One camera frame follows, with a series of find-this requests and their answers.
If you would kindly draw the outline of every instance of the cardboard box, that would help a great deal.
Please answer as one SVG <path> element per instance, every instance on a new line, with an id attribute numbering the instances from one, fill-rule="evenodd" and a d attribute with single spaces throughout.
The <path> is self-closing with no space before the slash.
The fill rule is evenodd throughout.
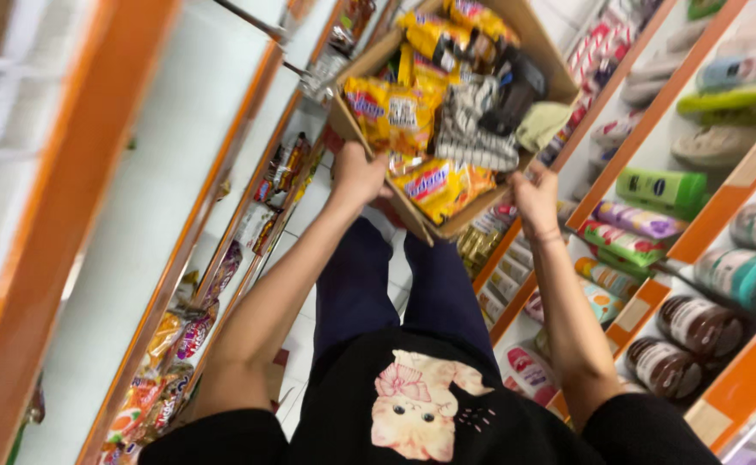
<path id="1" fill-rule="evenodd" d="M 520 48 L 525 50 L 538 67 L 552 78 L 549 81 L 547 100 L 572 104 L 579 95 L 579 88 L 570 76 L 567 65 L 561 58 L 558 49 L 547 36 L 536 14 L 530 8 L 527 0 L 480 0 L 500 15 L 507 26 L 510 26 L 521 39 Z M 425 0 L 417 10 L 419 12 L 441 12 L 442 0 Z M 351 76 L 374 75 L 386 64 L 404 41 L 404 33 L 396 26 L 383 39 L 368 48 L 337 76 L 339 88 Z M 331 104 L 328 123 L 338 135 L 347 141 L 359 141 L 366 147 L 367 155 L 374 157 L 369 144 L 364 139 L 357 121 L 349 112 L 349 107 L 342 95 L 337 93 Z M 534 154 L 522 154 L 520 170 L 524 170 Z M 460 212 L 455 214 L 440 226 L 435 226 L 387 177 L 386 183 L 395 193 L 391 200 L 392 206 L 404 221 L 407 229 L 418 238 L 432 245 L 432 238 L 455 238 L 461 234 L 470 221 L 479 213 L 492 207 L 508 188 L 498 186 L 471 202 Z"/>

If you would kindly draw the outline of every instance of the cat graphic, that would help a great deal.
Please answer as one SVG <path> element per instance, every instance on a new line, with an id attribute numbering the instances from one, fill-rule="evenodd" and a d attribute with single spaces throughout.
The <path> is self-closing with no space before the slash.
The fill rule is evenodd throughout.
<path id="1" fill-rule="evenodd" d="M 395 362 L 375 378 L 378 399 L 372 405 L 372 444 L 391 448 L 407 459 L 449 462 L 455 443 L 458 401 L 455 384 L 473 396 L 493 388 L 481 373 L 463 363 L 393 350 Z"/>

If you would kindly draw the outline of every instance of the striped cloth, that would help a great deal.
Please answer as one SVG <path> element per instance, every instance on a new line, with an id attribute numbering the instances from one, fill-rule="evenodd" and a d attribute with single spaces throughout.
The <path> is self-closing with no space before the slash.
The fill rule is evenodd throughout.
<path id="1" fill-rule="evenodd" d="M 449 87 L 441 106 L 436 157 L 496 171 L 517 168 L 515 136 L 496 136 L 478 126 L 481 115 L 495 104 L 497 94 L 498 80 L 494 76 L 478 76 L 473 82 Z"/>

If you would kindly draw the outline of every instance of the dark blue trousers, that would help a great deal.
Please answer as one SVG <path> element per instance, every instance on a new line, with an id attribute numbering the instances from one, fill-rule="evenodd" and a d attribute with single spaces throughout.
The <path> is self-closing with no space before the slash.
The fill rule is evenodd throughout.
<path id="1" fill-rule="evenodd" d="M 408 233 L 404 252 L 413 271 L 404 328 L 462 338 L 495 366 L 489 333 L 455 244 L 436 241 L 431 248 Z M 392 248 L 378 229 L 359 217 L 318 278 L 315 360 L 337 343 L 401 325 L 387 296 L 390 258 Z"/>

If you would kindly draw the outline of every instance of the green cloth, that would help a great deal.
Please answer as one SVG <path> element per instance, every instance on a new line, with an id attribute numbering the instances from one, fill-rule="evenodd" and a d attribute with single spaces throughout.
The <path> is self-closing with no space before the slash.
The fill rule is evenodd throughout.
<path id="1" fill-rule="evenodd" d="M 573 110 L 562 103 L 536 102 L 516 129 L 516 140 L 531 153 L 538 153 L 567 124 Z"/>

